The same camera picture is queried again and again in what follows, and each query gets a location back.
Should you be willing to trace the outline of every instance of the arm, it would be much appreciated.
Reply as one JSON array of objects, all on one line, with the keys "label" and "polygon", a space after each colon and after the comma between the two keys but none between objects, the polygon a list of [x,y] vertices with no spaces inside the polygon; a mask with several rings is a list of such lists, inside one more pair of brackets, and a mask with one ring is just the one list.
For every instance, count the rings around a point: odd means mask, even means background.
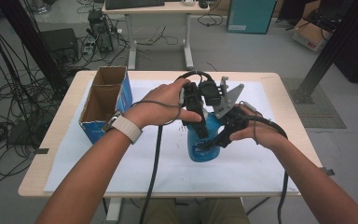
[{"label": "arm", "polygon": [[[179,91],[188,82],[178,79],[173,84],[161,85],[149,92],[144,100],[158,101],[167,105],[179,105]],[[175,118],[200,121],[194,112],[178,107],[157,104],[138,104],[123,116],[140,129],[147,125],[161,125]],[[69,172],[54,191],[37,223],[90,223],[103,194],[131,141],[118,130],[106,133]]]},{"label": "arm", "polygon": [[332,179],[316,167],[298,148],[267,125],[250,122],[231,140],[255,138],[269,148],[296,183],[305,202],[320,223],[358,223],[358,204]]}]

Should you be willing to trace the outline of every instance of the cardboard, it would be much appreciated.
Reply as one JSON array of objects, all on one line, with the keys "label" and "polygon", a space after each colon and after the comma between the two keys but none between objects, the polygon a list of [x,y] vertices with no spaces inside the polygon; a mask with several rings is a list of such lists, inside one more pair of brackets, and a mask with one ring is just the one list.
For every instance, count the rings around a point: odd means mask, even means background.
[{"label": "cardboard", "polygon": [[100,67],[90,86],[79,124],[94,144],[104,132],[102,127],[117,109],[131,107],[132,92],[126,67]]},{"label": "cardboard", "polygon": [[321,50],[327,43],[332,33],[307,21],[310,13],[319,7],[320,1],[305,5],[303,19],[295,26],[293,39],[313,51]]}]

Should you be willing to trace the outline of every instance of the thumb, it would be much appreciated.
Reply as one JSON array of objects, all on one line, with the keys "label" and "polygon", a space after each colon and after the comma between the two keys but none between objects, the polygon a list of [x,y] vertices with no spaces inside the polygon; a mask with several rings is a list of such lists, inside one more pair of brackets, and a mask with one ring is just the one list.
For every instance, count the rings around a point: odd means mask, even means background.
[{"label": "thumb", "polygon": [[193,112],[193,111],[185,110],[185,109],[182,109],[179,119],[188,121],[188,122],[202,121],[202,117],[199,114],[197,114],[196,112]]}]

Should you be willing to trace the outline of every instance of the white paper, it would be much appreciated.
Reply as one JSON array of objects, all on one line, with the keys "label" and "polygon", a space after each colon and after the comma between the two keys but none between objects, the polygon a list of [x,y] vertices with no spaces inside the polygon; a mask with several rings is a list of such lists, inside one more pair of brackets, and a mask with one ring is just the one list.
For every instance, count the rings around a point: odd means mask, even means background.
[{"label": "white paper", "polygon": [[[133,101],[142,99],[165,80],[131,80]],[[259,82],[228,81],[228,90],[244,84],[238,101],[246,101],[267,119],[274,120],[269,102]],[[78,124],[88,91],[84,93],[59,146],[45,191],[54,191],[70,169],[91,147],[91,142]],[[115,194],[146,193],[153,169],[158,127],[149,126],[135,145],[130,146],[120,162],[106,192]],[[272,152],[257,146],[252,139],[232,142],[220,149],[220,155],[207,162],[193,162],[187,152],[187,131],[181,121],[165,126],[162,134],[158,172],[153,192],[161,195],[186,196],[197,193],[271,194],[282,191],[284,170]],[[290,180],[288,194],[297,194]]]}]

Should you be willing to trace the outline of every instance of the wooden table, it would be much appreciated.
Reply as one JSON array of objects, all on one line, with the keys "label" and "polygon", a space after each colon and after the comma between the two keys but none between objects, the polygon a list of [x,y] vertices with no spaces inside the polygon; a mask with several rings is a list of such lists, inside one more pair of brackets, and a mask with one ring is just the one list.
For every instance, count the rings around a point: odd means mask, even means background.
[{"label": "wooden table", "polygon": [[103,5],[104,14],[124,14],[126,18],[128,36],[130,40],[130,56],[128,69],[135,69],[136,62],[136,41],[132,36],[133,26],[185,26],[186,38],[184,39],[184,51],[186,57],[186,67],[192,69],[194,67],[193,58],[190,48],[190,16],[191,14],[206,14],[209,8],[200,8],[196,2],[194,6],[185,6],[181,2],[166,2],[161,7],[137,7],[106,10]]},{"label": "wooden table", "polygon": [[[172,80],[181,76],[183,71],[129,71],[130,80]],[[19,194],[24,197],[48,197],[51,192],[45,192],[44,187],[47,183],[51,167],[59,148],[59,145],[64,138],[68,126],[71,122],[73,115],[76,112],[79,102],[87,89],[88,84],[94,78],[96,71],[81,71],[76,74],[62,104],[52,121],[48,132],[41,144],[41,148],[48,148],[48,154],[36,155],[34,160],[28,169],[26,176],[24,177],[20,188]],[[280,77],[274,73],[240,73],[240,72],[209,72],[215,81],[219,81],[221,76],[229,77],[230,80],[237,80],[243,82],[259,82],[262,84],[265,94],[268,98],[269,106],[273,112],[275,121],[280,124],[287,132],[289,139],[297,146],[316,166],[322,167],[321,162],[308,138],[308,135],[299,119],[298,114],[282,84]],[[138,197],[144,196],[145,192],[135,195],[120,194],[115,192],[106,193],[105,197]],[[195,194],[175,194],[171,193],[171,197],[183,197],[194,196]],[[216,194],[202,194],[200,196],[208,196]],[[229,193],[226,196],[279,196],[279,192],[239,192]],[[111,200],[112,203],[119,203],[115,200]]]}]

